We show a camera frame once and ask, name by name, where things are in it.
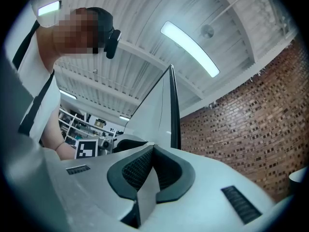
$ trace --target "headset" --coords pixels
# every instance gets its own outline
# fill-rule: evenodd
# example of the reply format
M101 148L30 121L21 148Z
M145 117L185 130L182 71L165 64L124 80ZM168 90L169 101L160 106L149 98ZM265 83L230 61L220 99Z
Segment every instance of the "headset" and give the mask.
M106 57L112 59L120 40L121 31L114 29L112 15L106 10L98 7L87 8L98 14L98 45L93 48L93 54L98 54L99 48L104 48Z

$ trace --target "black rubber housing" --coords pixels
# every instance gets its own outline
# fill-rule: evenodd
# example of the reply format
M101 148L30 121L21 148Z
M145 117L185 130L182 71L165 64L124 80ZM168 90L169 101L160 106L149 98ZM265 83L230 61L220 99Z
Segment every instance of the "black rubber housing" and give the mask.
M117 153L117 152L125 151L125 150L128 150L128 149L133 149L133 148L136 148L136 147L143 146L145 143L147 143L147 142L146 141L140 142L140 141L135 141L135 140L130 140L130 139L123 139L117 144L117 147L114 148L112 150L112 152Z
M194 183L195 171L192 165L157 145L149 145L115 163L107 172L107 180L119 197L133 200L136 204L137 192L152 167L157 173L161 190L156 194L156 203L180 199ZM123 221L137 221L139 227L139 211L136 211L138 206L135 205L133 209L127 214L130 218L126 216Z

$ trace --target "red brick wall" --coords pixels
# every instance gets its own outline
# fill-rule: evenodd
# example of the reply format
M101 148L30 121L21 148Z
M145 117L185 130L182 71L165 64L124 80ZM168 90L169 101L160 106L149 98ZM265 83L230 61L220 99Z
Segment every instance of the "red brick wall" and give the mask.
M274 200L286 197L289 174L307 164L309 62L293 41L261 71L210 108L181 119L182 150L220 160Z

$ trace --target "fluorescent light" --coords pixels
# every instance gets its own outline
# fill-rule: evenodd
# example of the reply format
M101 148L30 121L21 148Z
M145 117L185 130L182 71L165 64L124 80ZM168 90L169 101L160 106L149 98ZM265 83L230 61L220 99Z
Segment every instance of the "fluorescent light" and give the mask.
M38 10L38 15L43 15L55 10L60 9L60 1L52 2Z
M123 117L123 116L119 116L121 119L123 119L123 120L126 120L126 121L129 121L130 119L129 118L127 118L127 117Z
M73 98L73 99L77 99L76 98L76 96L74 96L74 95L71 95L71 94L69 94L69 93L67 93L67 92L65 92L65 91L63 91L63 90L61 90L61 89L59 89L59 91L60 91L60 93L62 93L62 94L64 94L64 95L67 95L67 96L69 96L69 97L71 97L71 98Z
M215 77L220 73L217 66L211 60L211 58L204 52L204 50L190 38L184 31L167 21L161 28L161 33L168 36L171 40L180 45L184 50L186 50L192 57L194 57L201 66L211 75Z

